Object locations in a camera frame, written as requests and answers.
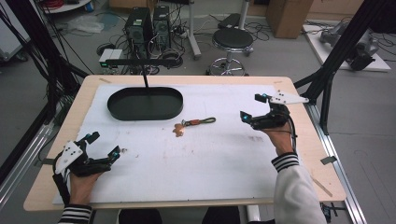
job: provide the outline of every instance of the cardboard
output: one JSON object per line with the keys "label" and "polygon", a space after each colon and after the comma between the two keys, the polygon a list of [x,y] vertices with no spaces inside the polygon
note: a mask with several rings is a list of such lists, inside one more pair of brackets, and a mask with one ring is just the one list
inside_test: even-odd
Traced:
{"label": "cardboard", "polygon": [[270,1],[266,19],[274,37],[295,39],[300,34],[314,0]]}
{"label": "cardboard", "polygon": [[267,5],[254,4],[254,0],[250,0],[249,6],[247,8],[247,14],[249,16],[265,16],[267,8]]}
{"label": "cardboard", "polygon": [[337,20],[353,17],[363,0],[314,0],[307,18]]}
{"label": "cardboard", "polygon": [[113,10],[130,12],[133,7],[148,7],[150,11],[157,5],[157,0],[109,0],[109,5]]}

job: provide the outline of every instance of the black oval tray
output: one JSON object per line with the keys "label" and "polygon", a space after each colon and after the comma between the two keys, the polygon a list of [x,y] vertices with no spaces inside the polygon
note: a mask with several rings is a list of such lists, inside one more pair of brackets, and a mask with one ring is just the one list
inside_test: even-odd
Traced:
{"label": "black oval tray", "polygon": [[168,87],[125,88],[108,98],[107,108],[119,120],[172,119],[183,109],[183,96]]}

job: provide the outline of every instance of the round stool seat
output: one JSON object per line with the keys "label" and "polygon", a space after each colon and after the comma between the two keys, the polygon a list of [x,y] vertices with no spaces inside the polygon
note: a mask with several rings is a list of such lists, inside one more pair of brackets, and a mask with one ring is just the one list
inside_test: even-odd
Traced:
{"label": "round stool seat", "polygon": [[243,30],[223,28],[213,34],[213,44],[229,51],[245,51],[253,44],[253,37]]}

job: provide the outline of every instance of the black and white striped cuff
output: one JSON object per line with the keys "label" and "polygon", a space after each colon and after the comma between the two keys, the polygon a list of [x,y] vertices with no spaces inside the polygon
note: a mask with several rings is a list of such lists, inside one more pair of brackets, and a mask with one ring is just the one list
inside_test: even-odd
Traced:
{"label": "black and white striped cuff", "polygon": [[69,204],[64,207],[59,224],[63,223],[89,223],[92,208],[88,205]]}
{"label": "black and white striped cuff", "polygon": [[281,170],[286,169],[293,165],[299,165],[297,154],[294,152],[288,152],[282,154],[271,161],[279,173]]}

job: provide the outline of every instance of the wooden table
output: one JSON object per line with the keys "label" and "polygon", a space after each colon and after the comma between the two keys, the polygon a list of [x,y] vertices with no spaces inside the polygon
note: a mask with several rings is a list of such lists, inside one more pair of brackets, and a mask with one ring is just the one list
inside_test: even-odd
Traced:
{"label": "wooden table", "polygon": [[[64,124],[59,131],[47,156],[54,159],[63,148],[67,140],[77,139],[78,130],[87,114],[92,99],[99,85],[102,84],[137,84],[144,86],[142,77],[135,76],[89,76],[86,77],[75,102],[70,108]],[[205,77],[205,76],[149,76],[151,85],[198,85],[198,84],[227,84],[227,85],[273,85],[277,90],[298,94],[293,83],[287,77]],[[323,165],[321,159],[327,157],[318,134],[302,104],[288,105],[290,115],[294,119],[298,134],[299,156],[304,166],[311,174],[315,190],[321,202],[343,201],[346,197],[340,180],[329,163]],[[52,200],[57,192],[52,181],[50,165],[44,164],[41,168],[29,195],[24,209],[27,211],[61,210],[62,205],[53,204]],[[190,201],[190,202],[139,202],[139,203],[95,203],[95,209],[131,208],[131,207],[176,207],[201,205],[242,205],[272,203],[270,199],[244,199],[219,201]]]}

